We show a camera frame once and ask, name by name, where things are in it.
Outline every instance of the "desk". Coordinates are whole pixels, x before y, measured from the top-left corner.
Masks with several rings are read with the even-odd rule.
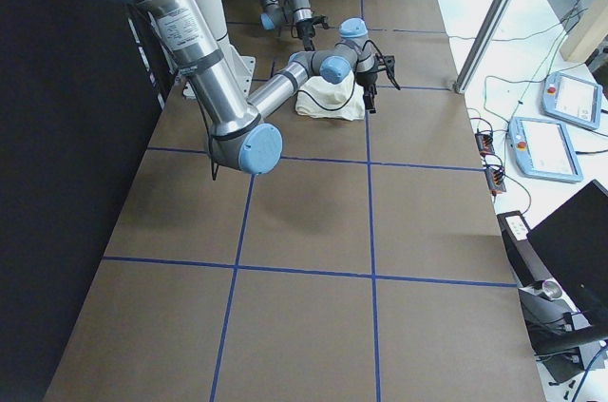
[[[446,31],[449,35],[461,37],[476,36],[481,23],[484,20],[487,9],[492,0],[439,0]],[[495,39],[509,39],[514,37],[525,37],[526,35],[547,29],[559,23],[557,16],[551,10],[546,0],[513,0],[509,6]],[[561,26],[553,27],[544,34],[531,37],[523,41],[493,42],[491,43],[478,71],[476,72],[469,89],[465,93],[466,105],[478,109],[481,116],[489,120],[495,129],[505,129],[506,123],[492,114],[484,111],[484,81],[488,75],[495,75],[512,81],[539,80],[548,73],[553,51],[559,47],[555,44],[553,50],[544,62],[538,73],[535,71],[547,57],[550,47],[554,41],[563,34]],[[460,70],[472,45],[471,40],[450,39],[450,46],[456,67]],[[566,73],[580,77],[581,79],[595,82],[593,76],[585,65],[578,66],[564,62],[557,53],[552,70],[573,67]],[[511,85],[504,82],[489,80],[487,82],[486,105],[501,116],[508,117],[513,112],[518,100],[522,100],[516,116],[543,117],[541,113],[542,84]],[[608,132],[608,119],[602,116],[600,132]],[[608,138],[593,135],[587,131],[568,126],[568,132],[575,149],[582,151],[600,150],[608,147]],[[507,148],[505,154],[504,133],[495,136],[495,148],[500,157],[505,161],[506,172],[521,182],[532,195],[532,205],[525,215],[531,227],[536,226],[551,212],[557,209],[567,199],[572,197],[585,184],[592,179],[598,179],[602,184],[608,185],[608,154],[595,156],[579,156],[579,163],[584,174],[584,180],[580,183],[568,184],[561,182],[540,181],[528,179],[521,175],[519,168],[514,164],[513,157]],[[501,194],[494,205],[496,213],[512,210],[523,210],[527,205],[525,193],[515,183],[506,181],[507,193]],[[563,397],[564,389],[549,387],[546,383],[550,376],[546,369],[540,365],[539,372],[545,388],[545,394],[549,398],[558,399]],[[580,395],[580,400],[602,399],[608,393],[608,371],[592,372],[585,383],[585,390]]]
[[[224,1],[260,86],[298,43]],[[287,103],[279,166],[217,182],[171,97],[48,402],[543,400],[437,0],[312,1],[363,15],[402,91],[355,123]]]

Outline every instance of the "metal pole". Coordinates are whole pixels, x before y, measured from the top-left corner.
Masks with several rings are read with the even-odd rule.
[[[475,38],[473,47],[466,57],[465,64],[463,65],[456,82],[454,83],[454,91],[457,93],[464,93],[466,88],[471,82],[473,74],[477,70],[477,67],[484,57],[485,51],[494,36],[496,28],[503,19],[504,12],[506,11],[511,0],[494,0],[490,6],[487,15],[485,16],[482,27]]]

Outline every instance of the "computer monitor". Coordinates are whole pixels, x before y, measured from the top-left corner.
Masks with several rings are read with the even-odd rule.
[[[585,185],[528,233],[549,272],[591,324],[608,322],[608,191]]]

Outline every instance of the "white cloth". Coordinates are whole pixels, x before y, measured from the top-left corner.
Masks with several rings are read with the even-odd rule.
[[[353,83],[354,74],[352,74],[352,72],[338,85],[330,84],[322,77],[312,77],[300,88],[300,90],[304,90],[313,95],[320,105],[323,105],[328,109],[335,109],[342,106],[349,99]],[[297,100],[295,101],[295,112],[316,119],[332,118],[350,121],[363,120],[365,117],[363,87],[355,84],[354,92],[352,93],[352,98],[349,103],[336,111],[322,109],[315,104],[309,96],[298,91]]]

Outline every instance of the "black panel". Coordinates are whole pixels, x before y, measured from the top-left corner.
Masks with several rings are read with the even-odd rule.
[[[591,323],[608,322],[608,193],[597,182],[528,233],[534,250]]]
[[[40,400],[159,115],[102,0],[1,0],[0,400]]]

